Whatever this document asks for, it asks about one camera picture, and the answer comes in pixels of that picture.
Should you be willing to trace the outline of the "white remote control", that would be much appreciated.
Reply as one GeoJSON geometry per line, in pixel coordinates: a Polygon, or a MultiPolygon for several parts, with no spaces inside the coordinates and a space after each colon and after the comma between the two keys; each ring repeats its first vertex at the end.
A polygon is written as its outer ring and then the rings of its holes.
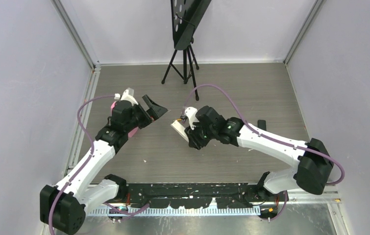
{"type": "Polygon", "coordinates": [[[171,123],[171,127],[186,141],[189,142],[189,138],[185,132],[185,127],[180,123],[179,120],[174,120],[171,123]]]}

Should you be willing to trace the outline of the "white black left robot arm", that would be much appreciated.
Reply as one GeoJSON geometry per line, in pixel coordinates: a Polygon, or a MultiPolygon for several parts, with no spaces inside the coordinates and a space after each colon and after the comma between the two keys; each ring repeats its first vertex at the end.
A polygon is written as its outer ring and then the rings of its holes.
{"type": "Polygon", "coordinates": [[[76,234],[86,215],[98,206],[113,200],[123,202],[128,195],[126,180],[107,175],[98,185],[89,185],[101,169],[111,160],[129,139],[134,129],[143,129],[161,118],[168,110],[158,105],[148,95],[142,97],[148,106],[142,105],[130,94],[108,95],[113,100],[111,114],[106,124],[92,138],[83,125],[80,114],[97,97],[85,101],[77,111],[77,121],[90,142],[90,148],[75,167],[55,185],[45,185],[40,192],[40,220],[48,225],[49,233],[56,231],[67,235],[76,234]]]}

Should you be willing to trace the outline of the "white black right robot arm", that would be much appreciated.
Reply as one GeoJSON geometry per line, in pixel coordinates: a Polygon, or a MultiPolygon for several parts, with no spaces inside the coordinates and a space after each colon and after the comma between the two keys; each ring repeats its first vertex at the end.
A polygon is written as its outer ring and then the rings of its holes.
{"type": "Polygon", "coordinates": [[[209,106],[200,109],[187,107],[184,117],[189,125],[183,130],[190,147],[202,149],[209,141],[257,150],[289,165],[280,172],[265,172],[257,183],[257,196],[263,201],[276,194],[300,188],[321,195],[333,169],[324,157],[328,151],[323,142],[288,139],[262,130],[238,117],[225,119],[209,106]]]}

